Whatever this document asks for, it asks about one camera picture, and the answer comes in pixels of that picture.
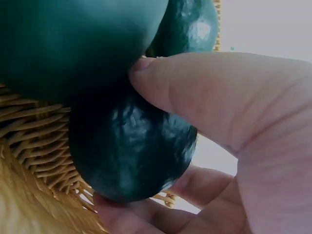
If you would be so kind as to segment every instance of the skin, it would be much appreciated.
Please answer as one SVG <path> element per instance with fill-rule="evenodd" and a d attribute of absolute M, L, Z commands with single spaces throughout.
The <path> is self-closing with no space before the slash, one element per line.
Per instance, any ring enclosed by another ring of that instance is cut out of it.
<path fill-rule="evenodd" d="M 310 234 L 312 65 L 244 53 L 143 58 L 130 72 L 151 104 L 238 158 L 237 175 L 190 166 L 171 190 L 199 214 L 95 195 L 112 234 Z"/>

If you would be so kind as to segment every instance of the fruit in basket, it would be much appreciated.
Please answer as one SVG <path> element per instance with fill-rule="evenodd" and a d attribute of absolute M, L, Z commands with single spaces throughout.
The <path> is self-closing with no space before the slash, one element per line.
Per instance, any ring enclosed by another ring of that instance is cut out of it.
<path fill-rule="evenodd" d="M 145 53 L 168 0 L 0 2 L 0 82 L 26 98 L 70 103 Z"/>
<path fill-rule="evenodd" d="M 212 51 L 218 31 L 218 14 L 212 0 L 169 0 L 146 56 Z"/>
<path fill-rule="evenodd" d="M 188 168 L 197 130 L 123 82 L 72 106 L 69 145 L 77 171 L 116 202 L 168 189 Z"/>

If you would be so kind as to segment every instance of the wicker strands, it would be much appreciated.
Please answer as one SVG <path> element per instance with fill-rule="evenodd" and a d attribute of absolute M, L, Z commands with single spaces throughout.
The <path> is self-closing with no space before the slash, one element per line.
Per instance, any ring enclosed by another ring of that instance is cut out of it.
<path fill-rule="evenodd" d="M 220 0 L 215 5 L 220 16 Z M 60 104 L 24 99 L 0 85 L 1 234 L 106 233 L 93 190 L 71 160 L 69 114 Z M 165 192 L 154 199 L 171 208 L 176 197 Z"/>

